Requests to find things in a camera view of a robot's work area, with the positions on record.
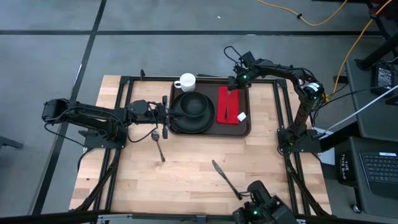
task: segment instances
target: red cloth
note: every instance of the red cloth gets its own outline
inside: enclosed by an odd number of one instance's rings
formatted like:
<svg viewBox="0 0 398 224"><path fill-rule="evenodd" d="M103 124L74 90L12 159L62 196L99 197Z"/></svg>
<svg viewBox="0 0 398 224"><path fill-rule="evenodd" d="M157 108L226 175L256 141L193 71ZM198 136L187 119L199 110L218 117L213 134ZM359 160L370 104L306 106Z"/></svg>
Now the red cloth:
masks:
<svg viewBox="0 0 398 224"><path fill-rule="evenodd" d="M239 90L228 94L225 86L218 89L217 123L239 124Z"/></svg>

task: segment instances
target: sticker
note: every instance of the sticker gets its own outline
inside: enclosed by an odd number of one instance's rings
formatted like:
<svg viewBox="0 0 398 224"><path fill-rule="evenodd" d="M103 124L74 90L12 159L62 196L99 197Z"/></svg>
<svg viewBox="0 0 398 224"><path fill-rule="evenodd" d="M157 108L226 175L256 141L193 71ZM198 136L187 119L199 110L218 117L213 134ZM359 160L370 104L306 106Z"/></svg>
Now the sticker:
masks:
<svg viewBox="0 0 398 224"><path fill-rule="evenodd" d="M380 156L397 156L395 153L379 152Z"/></svg>
<svg viewBox="0 0 398 224"><path fill-rule="evenodd" d="M313 89L313 90L315 90L315 91L318 91L319 85L316 84L316 83L310 83L310 84L308 84L306 87L310 87L311 89Z"/></svg>

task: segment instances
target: brown tray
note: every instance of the brown tray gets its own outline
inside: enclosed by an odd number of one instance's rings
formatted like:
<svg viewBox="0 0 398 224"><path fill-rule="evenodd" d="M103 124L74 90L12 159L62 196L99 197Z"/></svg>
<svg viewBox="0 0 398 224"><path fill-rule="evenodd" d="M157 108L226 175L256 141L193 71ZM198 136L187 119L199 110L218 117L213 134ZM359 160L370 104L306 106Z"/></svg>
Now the brown tray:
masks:
<svg viewBox="0 0 398 224"><path fill-rule="evenodd" d="M211 80L211 79L201 79L197 80L195 91L206 95L214 104L215 116L217 116L218 108L218 87L226 86L225 80ZM183 91L179 88L174 87L172 84L172 89L170 93L170 105L176 97L183 94ZM250 120L250 103L249 103L249 90L243 89L239 90L239 113L244 112L246 114L246 119L240 122L238 125L230 124L219 124L217 123L216 117L214 123L205 131L197 133L195 135L204 136L239 136L245 137L250 133L251 130L251 120ZM177 130L173 125L169 126L169 130L173 134L187 134Z"/></svg>

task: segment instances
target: white cup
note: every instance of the white cup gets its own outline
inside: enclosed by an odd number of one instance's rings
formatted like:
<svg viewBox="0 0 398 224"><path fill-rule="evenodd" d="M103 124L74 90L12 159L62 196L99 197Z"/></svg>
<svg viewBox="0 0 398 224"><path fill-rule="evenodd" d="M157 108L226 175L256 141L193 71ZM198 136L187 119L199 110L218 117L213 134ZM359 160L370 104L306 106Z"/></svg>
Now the white cup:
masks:
<svg viewBox="0 0 398 224"><path fill-rule="evenodd" d="M191 73L185 73L180 77L180 81L174 82L175 88L180 88L184 92L195 90L196 78Z"/></svg>

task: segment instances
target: electronic device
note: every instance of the electronic device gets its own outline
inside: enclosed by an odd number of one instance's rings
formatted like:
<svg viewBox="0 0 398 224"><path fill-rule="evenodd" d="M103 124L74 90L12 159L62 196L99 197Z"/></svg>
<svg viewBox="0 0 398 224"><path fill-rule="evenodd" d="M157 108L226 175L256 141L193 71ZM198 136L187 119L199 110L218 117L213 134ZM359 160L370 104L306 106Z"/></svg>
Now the electronic device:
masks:
<svg viewBox="0 0 398 224"><path fill-rule="evenodd" d="M361 162L374 195L398 200L398 154L395 152L361 152Z"/></svg>
<svg viewBox="0 0 398 224"><path fill-rule="evenodd" d="M388 90L390 90L394 84L394 74L391 71L390 66L387 63L378 62L372 66L372 75L371 75L371 93L375 95L381 95ZM392 96L393 92L388 93L385 97Z"/></svg>

